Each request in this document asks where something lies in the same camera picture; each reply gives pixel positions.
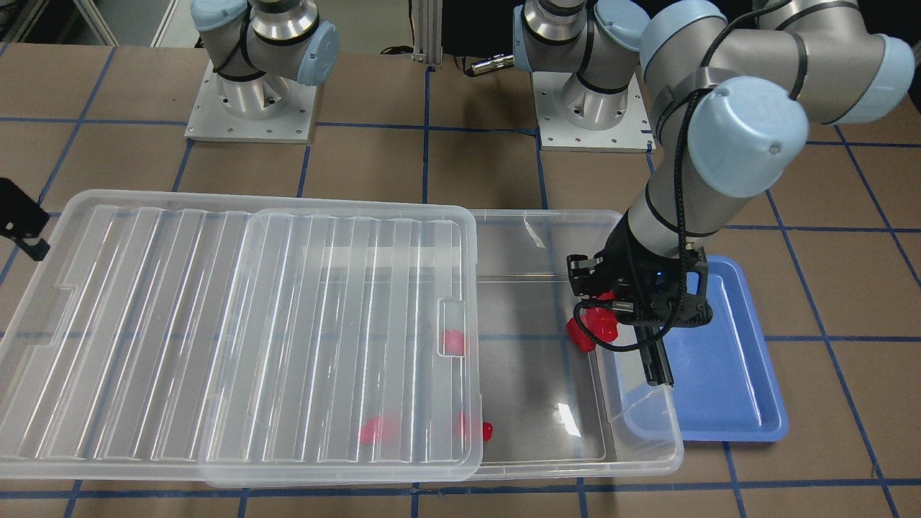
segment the metal mounting plate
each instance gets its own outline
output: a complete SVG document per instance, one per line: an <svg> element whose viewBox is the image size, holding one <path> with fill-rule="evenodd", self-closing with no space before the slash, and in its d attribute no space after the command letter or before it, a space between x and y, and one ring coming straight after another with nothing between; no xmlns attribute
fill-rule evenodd
<svg viewBox="0 0 921 518"><path fill-rule="evenodd" d="M627 88L627 109L619 124L607 130L588 130L570 123L563 115L563 103L557 93L571 74L534 72L534 104L541 127L541 147L548 151L602 151L610 153L645 153L647 146L656 148L649 117L643 104L636 76Z"/></svg>
<svg viewBox="0 0 921 518"><path fill-rule="evenodd" d="M275 142L278 144L309 144L313 136L313 114L317 87L305 87L293 81L288 104L275 117L259 120L241 119L228 112L217 94L216 74L208 67L198 89L186 138L207 142Z"/></svg>

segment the robotic arm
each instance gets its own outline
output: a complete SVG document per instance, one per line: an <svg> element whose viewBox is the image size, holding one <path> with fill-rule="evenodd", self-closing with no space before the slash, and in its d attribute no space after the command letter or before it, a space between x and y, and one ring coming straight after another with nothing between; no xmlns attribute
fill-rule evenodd
<svg viewBox="0 0 921 518"><path fill-rule="evenodd" d="M515 67L569 72L560 92L566 119L589 130L612 128L627 108L649 16L630 0L527 0L515 8Z"/></svg>
<svg viewBox="0 0 921 518"><path fill-rule="evenodd" d="M283 110L291 98L284 79L323 83L339 53L339 32L314 0L193 0L192 20L224 109L243 120Z"/></svg>
<svg viewBox="0 0 921 518"><path fill-rule="evenodd" d="M873 121L908 90L911 48L867 34L855 0L754 3L746 17L760 29L735 29L742 19L728 24L709 2L683 0L643 31L639 58L665 159L604 248L590 259L567 257L573 292L583 298L568 326L577 343L635 350L673 326L707 324L710 236L780 177L805 145L809 122ZM693 293L688 272L699 276ZM585 309L660 329L615 347L584 322Z"/></svg>

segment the light blue joint cap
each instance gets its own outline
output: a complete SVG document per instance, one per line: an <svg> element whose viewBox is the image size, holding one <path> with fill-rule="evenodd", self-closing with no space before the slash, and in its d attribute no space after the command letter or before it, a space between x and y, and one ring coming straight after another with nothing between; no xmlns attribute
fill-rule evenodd
<svg viewBox="0 0 921 518"><path fill-rule="evenodd" d="M323 21L310 36L310 43L297 71L297 82L309 87L321 85L329 78L339 56L339 31L328 21Z"/></svg>
<svg viewBox="0 0 921 518"><path fill-rule="evenodd" d="M515 68L530 72L528 49L524 45L524 19L521 18L521 6L515 7L512 14L512 54L515 56Z"/></svg>
<svg viewBox="0 0 921 518"><path fill-rule="evenodd" d="M863 97L833 124L868 123L889 113L905 97L915 75L912 48L898 38L877 34L885 43L880 70Z"/></svg>
<svg viewBox="0 0 921 518"><path fill-rule="evenodd" d="M669 38L695 21L710 17L726 21L719 9L706 0L681 0L659 11L643 31L640 41L639 63L643 66L643 75L646 74L649 60Z"/></svg>
<svg viewBox="0 0 921 518"><path fill-rule="evenodd" d="M246 10L246 0L192 0L195 30L207 32L224 27Z"/></svg>
<svg viewBox="0 0 921 518"><path fill-rule="evenodd" d="M718 192L749 198L780 178L806 145L809 120L778 85L759 77L727 79L691 117L688 152Z"/></svg>
<svg viewBox="0 0 921 518"><path fill-rule="evenodd" d="M595 18L612 40L625 49L639 52L643 31L649 25L649 15L643 7L630 0L600 0L595 5Z"/></svg>

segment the red object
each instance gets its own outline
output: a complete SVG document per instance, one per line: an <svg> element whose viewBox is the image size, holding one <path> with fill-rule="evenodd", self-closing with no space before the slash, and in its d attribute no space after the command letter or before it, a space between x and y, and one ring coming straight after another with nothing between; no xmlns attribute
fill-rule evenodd
<svg viewBox="0 0 921 518"><path fill-rule="evenodd" d="M448 356L463 356L464 336L461 331L445 331L445 354Z"/></svg>
<svg viewBox="0 0 921 518"><path fill-rule="evenodd" d="M396 437L398 427L392 418L375 416L365 421L365 425L358 431L358 442L373 444L375 442L390 441Z"/></svg>
<svg viewBox="0 0 921 518"><path fill-rule="evenodd" d="M598 300L614 300L614 294L604 293L598 297ZM593 335L605 342L610 343L617 339L617 314L611 310L589 308L582 315L582 323ZM566 331L569 333L569 338L582 352L589 353L595 350L595 342L592 342L591 338L578 328L575 318L570 318L566 323Z"/></svg>
<svg viewBox="0 0 921 518"><path fill-rule="evenodd" d="M467 415L463 412L458 414L458 427L457 434L461 436L462 439L466 439L466 434L464 429L467 427ZM483 421L483 441L489 441L493 438L493 423L489 421Z"/></svg>

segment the blue plastic tray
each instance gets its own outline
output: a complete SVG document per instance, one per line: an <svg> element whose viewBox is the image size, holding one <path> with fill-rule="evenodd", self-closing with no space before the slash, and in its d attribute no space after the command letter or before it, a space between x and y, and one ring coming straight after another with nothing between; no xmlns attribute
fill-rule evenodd
<svg viewBox="0 0 921 518"><path fill-rule="evenodd" d="M779 441L787 411L739 265L708 256L713 321L665 336L686 441Z"/></svg>

